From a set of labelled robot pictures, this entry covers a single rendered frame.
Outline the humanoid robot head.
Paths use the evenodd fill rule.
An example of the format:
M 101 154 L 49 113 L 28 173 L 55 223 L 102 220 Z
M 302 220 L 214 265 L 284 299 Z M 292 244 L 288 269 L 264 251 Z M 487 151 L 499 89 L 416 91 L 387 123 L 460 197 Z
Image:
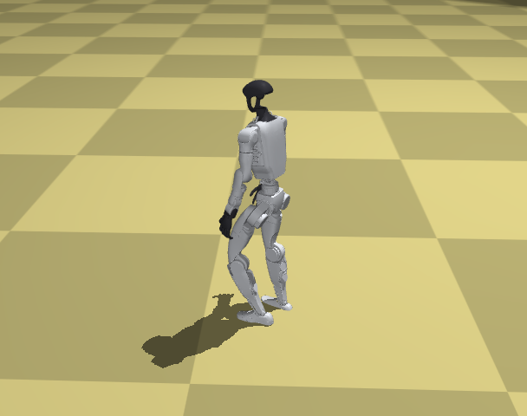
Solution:
M 272 86 L 267 81 L 263 81 L 263 80 L 251 81 L 243 88 L 243 94 L 246 97 L 248 108 L 252 113 L 254 112 L 257 113 L 257 116 L 259 116 L 258 121 L 269 122 L 269 121 L 276 119 L 275 116 L 269 113 L 267 107 L 262 107 L 260 105 L 260 100 L 262 100 L 266 94 L 270 94 L 272 92 L 273 92 Z M 257 99 L 256 99 L 256 105 L 253 108 L 251 106 L 250 99 L 254 96 L 256 96 Z

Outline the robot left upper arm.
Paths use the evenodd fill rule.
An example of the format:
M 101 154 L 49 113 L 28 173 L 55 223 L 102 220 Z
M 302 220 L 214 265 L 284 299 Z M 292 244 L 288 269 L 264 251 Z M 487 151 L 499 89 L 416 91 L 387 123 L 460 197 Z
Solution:
M 253 161 L 253 151 L 254 145 L 256 145 L 258 140 L 258 127 L 250 126 L 242 129 L 237 137 L 239 144 L 239 163 L 240 168 L 243 174 L 242 183 L 249 182 L 252 180 L 252 161 Z

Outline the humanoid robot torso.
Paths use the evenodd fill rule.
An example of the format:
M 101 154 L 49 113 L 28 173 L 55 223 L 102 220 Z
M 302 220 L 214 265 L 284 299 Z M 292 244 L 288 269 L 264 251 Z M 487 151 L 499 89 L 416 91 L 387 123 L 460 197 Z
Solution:
M 262 184 L 262 189 L 256 196 L 257 206 L 262 202 L 268 205 L 270 209 L 268 216 L 282 208 L 284 192 L 275 179 L 285 173 L 286 166 L 283 122 L 277 115 L 273 116 L 276 119 L 269 122 L 258 121 L 259 116 L 257 116 L 246 126 L 258 127 L 258 140 L 254 145 L 251 170 L 256 179 L 261 179 L 260 184 Z

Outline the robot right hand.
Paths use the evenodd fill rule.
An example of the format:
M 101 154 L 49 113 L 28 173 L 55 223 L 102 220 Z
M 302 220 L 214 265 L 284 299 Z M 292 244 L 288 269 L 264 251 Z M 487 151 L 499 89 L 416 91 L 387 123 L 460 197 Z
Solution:
M 254 193 L 255 191 L 257 191 L 257 193 L 258 193 L 261 189 L 262 189 L 262 184 L 258 185 L 254 190 L 252 190 L 252 192 L 250 193 L 250 196 L 252 196 L 253 193 Z M 254 199 L 253 199 L 253 201 L 252 201 L 252 204 L 253 204 L 253 205 L 254 205 L 254 202 L 255 202 L 255 200 L 256 200 L 257 193 L 256 193 L 256 195 L 254 196 Z M 256 204 L 256 205 L 257 205 L 257 204 Z

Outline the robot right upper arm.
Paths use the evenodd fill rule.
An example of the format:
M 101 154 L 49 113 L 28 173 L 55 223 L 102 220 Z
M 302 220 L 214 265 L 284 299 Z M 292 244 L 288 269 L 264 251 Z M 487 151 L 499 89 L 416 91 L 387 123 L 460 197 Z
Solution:
M 283 128 L 284 128 L 284 136 L 286 134 L 286 126 L 287 126 L 287 119 L 282 117 L 282 116 L 278 116 L 281 118 L 282 122 L 283 122 Z M 285 136 L 285 145 L 286 145 L 286 136 Z

